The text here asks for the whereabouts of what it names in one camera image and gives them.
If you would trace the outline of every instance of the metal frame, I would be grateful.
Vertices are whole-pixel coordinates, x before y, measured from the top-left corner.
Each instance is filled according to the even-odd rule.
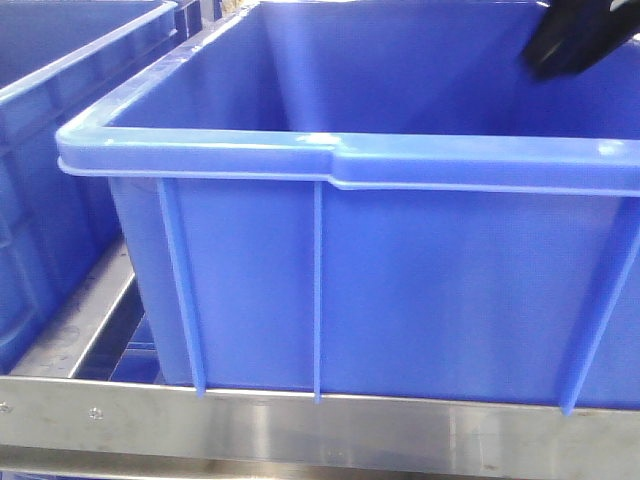
[[[640,474],[635,411],[577,409],[566,417],[556,407],[352,395],[323,395],[316,404],[312,392],[198,397],[193,388],[71,378],[133,288],[120,245],[13,375],[0,377],[0,469],[309,480],[427,478],[388,471],[576,480]]]

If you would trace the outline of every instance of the blue plastic crate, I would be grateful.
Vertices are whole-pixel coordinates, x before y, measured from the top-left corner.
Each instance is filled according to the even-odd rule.
[[[57,168],[55,131],[173,47],[174,6],[0,3],[0,373],[120,231],[107,182]]]
[[[543,9],[264,2],[61,129],[166,380],[640,407],[640,45],[535,83]]]

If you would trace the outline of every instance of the metal bar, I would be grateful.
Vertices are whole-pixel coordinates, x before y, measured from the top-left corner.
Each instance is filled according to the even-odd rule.
[[[109,380],[143,316],[140,294],[135,285],[132,285],[102,329],[100,337],[85,355],[73,378]]]
[[[26,377],[0,377],[0,405],[0,443],[9,446],[521,479],[640,474],[633,411],[565,417],[555,407],[331,394],[315,404],[313,392],[198,397],[190,388]],[[17,467],[3,457],[3,468]]]
[[[5,471],[38,475],[113,479],[218,479],[218,480],[482,480],[423,473],[387,472],[353,468],[313,467],[295,464],[193,460],[121,454],[95,454],[0,446],[0,463]]]
[[[120,240],[91,270],[11,374],[73,378],[122,300],[135,288],[134,279],[127,248]]]

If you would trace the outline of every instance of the screw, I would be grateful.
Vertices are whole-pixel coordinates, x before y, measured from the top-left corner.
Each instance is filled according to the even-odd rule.
[[[97,407],[93,407],[91,410],[89,410],[89,418],[91,420],[102,420],[104,418],[104,415],[102,413],[102,410]]]

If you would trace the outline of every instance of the blue plastic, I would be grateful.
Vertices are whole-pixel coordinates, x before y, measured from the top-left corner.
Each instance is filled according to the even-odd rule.
[[[178,2],[174,13],[176,21],[176,45],[187,38],[193,37],[202,30],[202,10],[200,0],[185,0]]]
[[[158,353],[146,317],[134,332],[109,380],[113,382],[164,383]]]
[[[107,182],[57,168],[55,131],[173,47],[174,7],[0,3],[0,373],[120,232]]]
[[[640,45],[535,83],[543,9],[265,2],[62,128],[167,381],[640,407]]]

